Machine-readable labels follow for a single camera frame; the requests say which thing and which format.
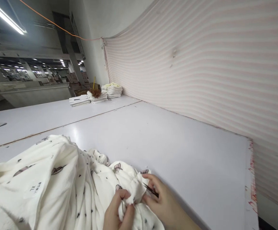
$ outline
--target fluorescent light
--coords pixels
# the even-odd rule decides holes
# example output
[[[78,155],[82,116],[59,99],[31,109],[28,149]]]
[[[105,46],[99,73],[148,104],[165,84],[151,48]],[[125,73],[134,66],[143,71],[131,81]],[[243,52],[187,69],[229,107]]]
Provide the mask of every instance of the fluorescent light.
[[[4,19],[12,28],[18,31],[20,34],[24,35],[25,30],[21,29],[1,8],[0,8],[0,17]]]

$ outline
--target white table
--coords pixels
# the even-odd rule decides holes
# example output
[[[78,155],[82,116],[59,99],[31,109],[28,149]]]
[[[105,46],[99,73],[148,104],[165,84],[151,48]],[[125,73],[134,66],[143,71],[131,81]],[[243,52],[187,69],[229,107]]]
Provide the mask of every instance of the white table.
[[[0,145],[106,113],[140,100],[122,95],[111,101],[71,107],[69,100],[0,111]]]
[[[44,116],[54,113],[55,108],[46,107]],[[74,123],[61,114],[60,123],[71,124],[1,146],[0,162],[50,134],[64,134],[82,150],[96,148],[111,162],[121,160],[138,170],[151,169],[174,189],[186,208],[191,207],[202,229],[258,230],[257,213],[249,205],[253,177],[248,170],[252,152],[247,138],[143,101],[120,107]],[[36,131],[28,127],[26,133]]]

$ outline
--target fabric pile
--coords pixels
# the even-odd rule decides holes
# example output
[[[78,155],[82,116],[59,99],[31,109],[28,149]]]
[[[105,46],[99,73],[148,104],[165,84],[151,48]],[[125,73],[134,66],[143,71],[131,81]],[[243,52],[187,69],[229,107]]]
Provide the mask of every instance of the fabric pile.
[[[78,97],[69,98],[69,102],[72,107],[83,104],[90,104],[90,100],[86,94],[80,95]]]
[[[90,91],[87,92],[87,96],[88,96],[89,100],[91,101],[91,103],[93,103],[93,104],[108,100],[107,99],[107,91],[105,91],[105,90],[102,90],[102,94],[100,95],[99,98],[95,98],[94,96],[92,96],[92,93]]]
[[[118,189],[131,197],[119,207],[135,203],[133,230],[164,229],[141,203],[148,184],[122,161],[112,164],[97,150],[80,150],[69,137],[51,135],[6,163],[0,163],[0,229],[103,228],[104,214]]]
[[[102,90],[106,90],[108,99],[112,99],[115,97],[121,97],[123,89],[122,86],[112,82],[110,84],[103,85]]]

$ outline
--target striped fabric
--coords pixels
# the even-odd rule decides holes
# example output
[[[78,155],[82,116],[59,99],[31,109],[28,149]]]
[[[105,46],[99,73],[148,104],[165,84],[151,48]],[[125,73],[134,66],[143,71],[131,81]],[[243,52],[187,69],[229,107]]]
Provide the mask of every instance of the striped fabric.
[[[156,0],[105,41],[126,95],[252,138],[257,190],[278,203],[278,1]]]

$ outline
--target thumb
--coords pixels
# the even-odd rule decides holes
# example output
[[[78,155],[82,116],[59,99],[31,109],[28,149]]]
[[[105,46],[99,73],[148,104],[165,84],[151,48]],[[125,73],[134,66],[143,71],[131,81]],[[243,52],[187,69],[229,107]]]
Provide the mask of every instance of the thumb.
[[[146,202],[146,204],[150,207],[150,209],[152,211],[154,211],[156,209],[157,206],[157,202],[155,200],[152,199],[152,197],[150,197],[147,194],[144,194],[144,196],[142,197],[142,199]]]
[[[135,207],[130,204],[126,208],[126,212],[120,227],[120,230],[129,230],[133,228],[133,221],[135,216]]]

